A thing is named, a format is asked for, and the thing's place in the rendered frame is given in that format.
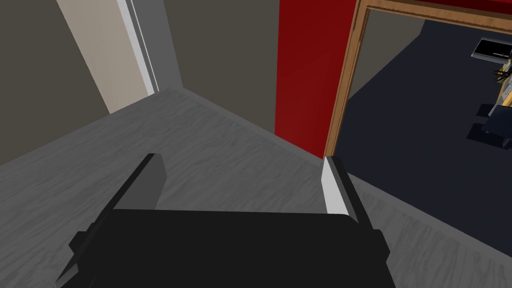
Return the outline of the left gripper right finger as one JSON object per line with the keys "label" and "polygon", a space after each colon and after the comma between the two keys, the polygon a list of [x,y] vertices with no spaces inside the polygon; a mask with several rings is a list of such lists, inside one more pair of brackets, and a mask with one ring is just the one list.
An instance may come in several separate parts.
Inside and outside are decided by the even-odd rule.
{"label": "left gripper right finger", "polygon": [[328,214],[347,215],[362,227],[370,230],[373,228],[361,198],[340,158],[324,157],[321,185]]}

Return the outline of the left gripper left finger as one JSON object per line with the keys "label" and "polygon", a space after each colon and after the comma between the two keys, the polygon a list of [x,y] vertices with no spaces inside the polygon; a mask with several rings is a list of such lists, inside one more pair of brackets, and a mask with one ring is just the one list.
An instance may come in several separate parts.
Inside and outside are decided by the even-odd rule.
{"label": "left gripper left finger", "polygon": [[112,210],[154,210],[167,180],[161,153],[149,153],[107,204]]}

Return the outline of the beige door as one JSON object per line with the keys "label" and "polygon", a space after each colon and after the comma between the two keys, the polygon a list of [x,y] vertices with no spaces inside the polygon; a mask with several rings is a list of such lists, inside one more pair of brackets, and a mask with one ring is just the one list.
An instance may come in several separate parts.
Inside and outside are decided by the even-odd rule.
{"label": "beige door", "polygon": [[129,0],[56,0],[110,114],[154,94]]}

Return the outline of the yellow and black furniture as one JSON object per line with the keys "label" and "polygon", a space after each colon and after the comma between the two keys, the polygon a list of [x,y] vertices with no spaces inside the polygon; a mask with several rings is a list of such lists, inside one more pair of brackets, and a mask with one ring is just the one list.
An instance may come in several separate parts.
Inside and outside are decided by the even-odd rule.
{"label": "yellow and black furniture", "polygon": [[486,122],[474,123],[466,138],[508,150],[512,148],[512,42],[483,37],[471,56],[502,64],[493,71],[494,81],[501,84],[501,88],[495,104],[479,106],[476,115]]}

